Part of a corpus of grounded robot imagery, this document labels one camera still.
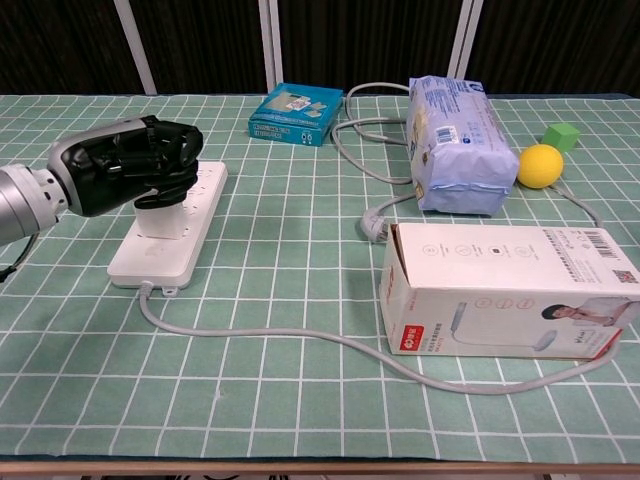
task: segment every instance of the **power strip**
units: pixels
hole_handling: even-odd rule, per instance
[[[182,238],[145,237],[135,220],[107,268],[118,287],[138,288],[144,280],[162,288],[165,296],[186,287],[200,255],[204,238],[227,179],[222,162],[200,162],[198,181],[187,193],[183,207],[187,226]]]

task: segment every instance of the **green cube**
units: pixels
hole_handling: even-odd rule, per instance
[[[580,130],[568,123],[554,123],[549,125],[542,137],[542,143],[555,147],[561,153],[568,152],[578,141]]]

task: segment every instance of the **yellow ball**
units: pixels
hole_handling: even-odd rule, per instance
[[[529,188],[548,187],[560,178],[563,167],[558,150],[542,143],[533,145],[520,154],[518,181]]]

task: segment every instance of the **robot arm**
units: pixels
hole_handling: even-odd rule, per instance
[[[52,227],[67,208],[93,217],[134,199],[139,209],[180,203],[202,146],[196,127],[147,116],[55,142],[46,169],[1,167],[0,246]]]

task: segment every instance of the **blue packaging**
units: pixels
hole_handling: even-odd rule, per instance
[[[411,79],[407,116],[411,176],[421,210],[493,215],[511,193],[519,160],[482,84]]]
[[[249,136],[322,146],[342,104],[342,90],[280,83],[249,118]]]

